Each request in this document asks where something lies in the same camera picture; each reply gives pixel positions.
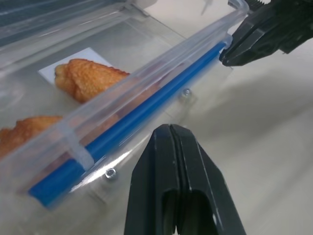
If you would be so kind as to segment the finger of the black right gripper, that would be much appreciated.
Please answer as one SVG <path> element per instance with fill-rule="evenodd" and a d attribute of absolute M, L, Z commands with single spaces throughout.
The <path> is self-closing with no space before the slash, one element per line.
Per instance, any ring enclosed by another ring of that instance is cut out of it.
<path fill-rule="evenodd" d="M 281 50 L 289 54 L 313 37 L 311 0 L 271 0 L 248 16 L 221 53 L 227 67 L 243 66 Z"/>
<path fill-rule="evenodd" d="M 260 7 L 268 4 L 270 1 L 265 2 L 264 0 L 245 0 L 250 10 L 257 10 Z"/>

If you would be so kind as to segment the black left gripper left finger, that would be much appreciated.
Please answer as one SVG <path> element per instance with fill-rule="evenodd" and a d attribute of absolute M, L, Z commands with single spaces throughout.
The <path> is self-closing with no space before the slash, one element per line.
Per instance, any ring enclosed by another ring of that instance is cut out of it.
<path fill-rule="evenodd" d="M 124 234 L 172 235 L 179 202 L 171 125 L 156 128 L 132 172 Z"/>

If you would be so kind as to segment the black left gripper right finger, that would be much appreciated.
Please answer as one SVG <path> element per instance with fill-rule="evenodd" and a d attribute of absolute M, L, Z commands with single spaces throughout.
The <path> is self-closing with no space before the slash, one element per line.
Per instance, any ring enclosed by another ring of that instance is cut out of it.
<path fill-rule="evenodd" d="M 170 130 L 182 177 L 178 234 L 246 234 L 221 171 L 190 130 L 179 125 Z"/>

